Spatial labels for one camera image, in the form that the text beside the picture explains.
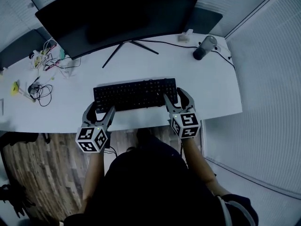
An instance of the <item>power cord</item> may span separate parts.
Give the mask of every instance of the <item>power cord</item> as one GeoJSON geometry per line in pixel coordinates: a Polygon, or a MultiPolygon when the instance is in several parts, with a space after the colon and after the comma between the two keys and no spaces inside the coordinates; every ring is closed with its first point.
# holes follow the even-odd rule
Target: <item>power cord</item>
{"type": "Polygon", "coordinates": [[[152,43],[165,43],[165,44],[169,44],[169,45],[173,45],[173,46],[177,46],[177,47],[181,47],[181,48],[197,48],[195,46],[181,46],[181,45],[177,45],[177,44],[173,44],[173,43],[167,43],[167,42],[163,42],[163,41],[154,41],[154,40],[137,40],[137,41],[152,42],[152,43]]]}
{"type": "Polygon", "coordinates": [[[113,151],[104,151],[104,153],[107,153],[107,154],[115,154],[115,156],[117,157],[117,152],[116,150],[110,146],[111,149],[113,149],[113,151]]]}
{"type": "MultiPolygon", "coordinates": [[[[163,41],[154,41],[154,40],[137,40],[137,41],[152,42],[152,43],[165,43],[165,44],[169,44],[169,45],[173,45],[173,46],[177,46],[177,47],[181,47],[181,48],[197,48],[196,46],[181,46],[181,45],[167,43],[167,42],[163,42],[163,41]]],[[[218,53],[224,60],[226,60],[230,65],[232,65],[235,70],[235,66],[230,61],[228,61],[223,55],[221,55],[219,52],[214,51],[214,50],[211,50],[211,52],[218,53]]]]}
{"type": "Polygon", "coordinates": [[[69,68],[79,67],[79,66],[81,65],[81,57],[80,57],[79,65],[77,65],[77,66],[60,67],[60,66],[58,66],[58,65],[56,65],[56,64],[47,65],[47,62],[49,62],[49,61],[51,61],[51,60],[54,60],[54,59],[56,59],[56,62],[58,62],[58,61],[61,62],[61,61],[64,60],[64,59],[70,58],[70,57],[66,57],[66,58],[63,58],[63,59],[57,59],[57,58],[52,58],[52,54],[50,54],[50,55],[51,55],[51,59],[49,59],[48,61],[46,61],[46,62],[43,63],[43,64],[44,64],[44,71],[47,70],[47,69],[45,69],[46,66],[48,66],[48,67],[56,66],[56,67],[58,67],[58,68],[60,68],[60,69],[69,69],[69,68]]]}
{"type": "Polygon", "coordinates": [[[180,156],[182,157],[182,151],[183,151],[183,142],[181,142],[181,148],[180,148],[180,156]]]}

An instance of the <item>white desk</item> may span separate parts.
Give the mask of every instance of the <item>white desk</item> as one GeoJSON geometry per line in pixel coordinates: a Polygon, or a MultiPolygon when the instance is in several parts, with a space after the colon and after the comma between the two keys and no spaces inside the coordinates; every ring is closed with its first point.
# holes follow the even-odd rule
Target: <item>white desk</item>
{"type": "MultiPolygon", "coordinates": [[[[184,46],[197,46],[206,35],[193,34],[188,44],[178,43],[176,35],[149,38],[184,46]]],[[[227,48],[224,38],[216,37],[227,48]]],[[[65,79],[58,68],[43,72],[39,82],[54,80],[52,101],[46,107],[21,95],[11,96],[10,87],[19,81],[27,91],[37,78],[37,70],[30,70],[25,58],[10,66],[0,77],[0,99],[4,99],[4,115],[0,116],[0,130],[20,132],[73,133],[81,126],[82,114],[93,102],[93,88],[108,83],[141,81],[155,78],[175,78],[178,87],[195,100],[201,119],[209,119],[242,112],[238,82],[233,67],[216,53],[209,53],[201,61],[193,58],[193,48],[179,48],[167,44],[142,42],[159,55],[127,43],[111,61],[104,62],[116,46],[99,50],[81,58],[73,76],[65,79]]],[[[228,52],[221,51],[224,57],[228,52]]],[[[134,129],[168,125],[165,106],[116,112],[109,130],[134,129]]]]}

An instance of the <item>black shirt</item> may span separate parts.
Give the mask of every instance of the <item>black shirt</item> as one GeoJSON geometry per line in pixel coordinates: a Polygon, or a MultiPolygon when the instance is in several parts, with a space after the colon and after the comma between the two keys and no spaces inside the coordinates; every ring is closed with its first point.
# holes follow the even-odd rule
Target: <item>black shirt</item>
{"type": "Polygon", "coordinates": [[[227,225],[223,205],[232,225],[252,225],[252,219],[258,225],[249,199],[233,194],[214,197],[178,155],[135,149],[112,162],[86,213],[69,216],[64,225],[227,225]],[[233,201],[246,212],[227,203],[233,201]]]}

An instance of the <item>small electronic device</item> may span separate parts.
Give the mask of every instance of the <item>small electronic device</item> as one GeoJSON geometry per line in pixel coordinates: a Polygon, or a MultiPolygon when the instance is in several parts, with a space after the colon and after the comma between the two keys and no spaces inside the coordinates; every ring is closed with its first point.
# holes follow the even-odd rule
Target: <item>small electronic device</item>
{"type": "Polygon", "coordinates": [[[94,88],[96,113],[106,113],[112,106],[116,111],[165,105],[163,94],[173,104],[178,103],[175,79],[160,79],[115,84],[94,88]]]}

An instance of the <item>computer monitor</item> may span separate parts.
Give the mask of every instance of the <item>computer monitor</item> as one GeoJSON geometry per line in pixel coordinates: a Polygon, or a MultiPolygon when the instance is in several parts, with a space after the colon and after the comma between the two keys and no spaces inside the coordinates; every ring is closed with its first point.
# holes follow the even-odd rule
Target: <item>computer monitor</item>
{"type": "Polygon", "coordinates": [[[197,0],[56,0],[36,13],[71,59],[129,40],[182,33],[197,0]]]}

